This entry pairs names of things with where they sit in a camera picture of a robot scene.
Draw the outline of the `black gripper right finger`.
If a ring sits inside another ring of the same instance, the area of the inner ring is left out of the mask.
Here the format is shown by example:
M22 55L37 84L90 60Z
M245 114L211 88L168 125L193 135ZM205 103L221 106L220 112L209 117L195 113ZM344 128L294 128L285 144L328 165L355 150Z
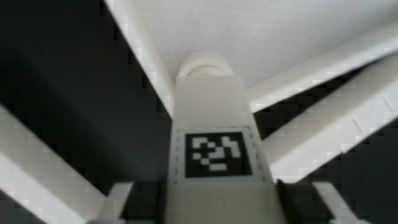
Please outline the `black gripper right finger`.
M355 215L330 182L276 180L276 192L287 224L371 224Z

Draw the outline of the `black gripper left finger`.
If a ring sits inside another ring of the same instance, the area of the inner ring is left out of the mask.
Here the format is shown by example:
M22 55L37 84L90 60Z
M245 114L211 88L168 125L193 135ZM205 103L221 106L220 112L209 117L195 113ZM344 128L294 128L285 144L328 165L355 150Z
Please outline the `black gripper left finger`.
M159 184L117 182L97 216L86 224L159 224Z

